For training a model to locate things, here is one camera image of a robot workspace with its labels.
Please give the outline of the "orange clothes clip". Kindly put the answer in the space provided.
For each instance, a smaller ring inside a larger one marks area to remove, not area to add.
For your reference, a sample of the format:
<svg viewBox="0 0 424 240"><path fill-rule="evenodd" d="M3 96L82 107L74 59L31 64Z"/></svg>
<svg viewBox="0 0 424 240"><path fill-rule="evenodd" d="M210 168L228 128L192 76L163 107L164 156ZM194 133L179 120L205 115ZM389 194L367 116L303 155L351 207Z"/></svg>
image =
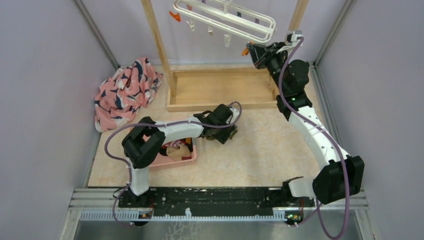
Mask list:
<svg viewBox="0 0 424 240"><path fill-rule="evenodd" d="M249 42L246 44L246 46L245 46L244 50L241 52L241 56L245 57L245 56L249 55L249 53L250 53L250 51L251 51L251 48L252 48L252 45L253 45L253 44L254 44L254 42L253 42L253 41L249 41Z"/></svg>

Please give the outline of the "green striped sock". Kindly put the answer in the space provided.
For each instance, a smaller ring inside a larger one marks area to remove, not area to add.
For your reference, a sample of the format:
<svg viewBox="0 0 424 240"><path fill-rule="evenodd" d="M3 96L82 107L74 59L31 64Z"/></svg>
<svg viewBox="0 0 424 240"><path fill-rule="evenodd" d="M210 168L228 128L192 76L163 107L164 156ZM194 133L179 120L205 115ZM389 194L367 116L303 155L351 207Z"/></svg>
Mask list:
<svg viewBox="0 0 424 240"><path fill-rule="evenodd" d="M217 133L208 136L206 139L209 141L216 140L221 144L225 144L228 140L232 140L237 132L237 128L220 129Z"/></svg>

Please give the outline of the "wooden hanger stand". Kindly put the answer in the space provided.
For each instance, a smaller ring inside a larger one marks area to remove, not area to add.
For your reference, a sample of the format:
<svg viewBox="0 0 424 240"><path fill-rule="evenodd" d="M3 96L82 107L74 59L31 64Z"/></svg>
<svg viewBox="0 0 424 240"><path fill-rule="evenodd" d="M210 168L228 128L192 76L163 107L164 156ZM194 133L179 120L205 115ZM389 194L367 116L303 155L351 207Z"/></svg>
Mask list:
<svg viewBox="0 0 424 240"><path fill-rule="evenodd" d="M306 0L296 3L288 31L299 30L307 5ZM267 69L257 69L253 65L172 70L153 5L144 0L142 6L167 78L169 112L210 110L219 103L233 100L240 101L246 109L276 106L279 89Z"/></svg>

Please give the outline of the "white plastic clip hanger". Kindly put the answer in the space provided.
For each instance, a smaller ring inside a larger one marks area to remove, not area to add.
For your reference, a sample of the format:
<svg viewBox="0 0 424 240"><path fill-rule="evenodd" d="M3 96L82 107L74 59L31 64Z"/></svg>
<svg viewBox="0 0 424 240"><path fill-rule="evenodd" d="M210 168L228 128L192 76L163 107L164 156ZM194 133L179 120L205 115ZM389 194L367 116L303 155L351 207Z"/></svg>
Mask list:
<svg viewBox="0 0 424 240"><path fill-rule="evenodd" d="M181 22L187 18L192 32L197 22L224 32L224 44L230 46L232 36L257 44L268 43L276 31L276 21L271 16L235 4L232 0L175 0L169 15Z"/></svg>

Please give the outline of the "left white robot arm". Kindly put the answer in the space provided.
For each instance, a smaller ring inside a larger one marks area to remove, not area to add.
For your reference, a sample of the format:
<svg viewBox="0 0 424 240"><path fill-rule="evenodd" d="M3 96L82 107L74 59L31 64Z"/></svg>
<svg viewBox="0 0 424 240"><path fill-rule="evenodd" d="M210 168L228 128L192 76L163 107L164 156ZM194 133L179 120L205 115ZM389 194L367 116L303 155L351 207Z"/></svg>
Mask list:
<svg viewBox="0 0 424 240"><path fill-rule="evenodd" d="M147 116L125 136L121 145L130 168L130 200L138 207L149 203L149 168L165 144L185 138L206 138L225 144L237 131L242 114L237 101L184 120L154 121Z"/></svg>

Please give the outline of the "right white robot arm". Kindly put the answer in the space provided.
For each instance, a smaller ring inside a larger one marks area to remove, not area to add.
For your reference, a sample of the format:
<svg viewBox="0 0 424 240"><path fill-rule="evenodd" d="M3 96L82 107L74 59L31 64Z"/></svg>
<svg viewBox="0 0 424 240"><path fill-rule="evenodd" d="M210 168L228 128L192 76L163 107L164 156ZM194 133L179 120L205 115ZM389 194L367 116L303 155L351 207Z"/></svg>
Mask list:
<svg viewBox="0 0 424 240"><path fill-rule="evenodd" d="M351 156L330 135L320 121L305 86L309 83L308 62L291 60L283 42L271 45L248 43L246 49L256 69L266 69L278 88L278 110L302 135L319 167L315 177L295 177L282 184L281 199L295 206L302 197L327 205L360 192L365 163L360 156Z"/></svg>

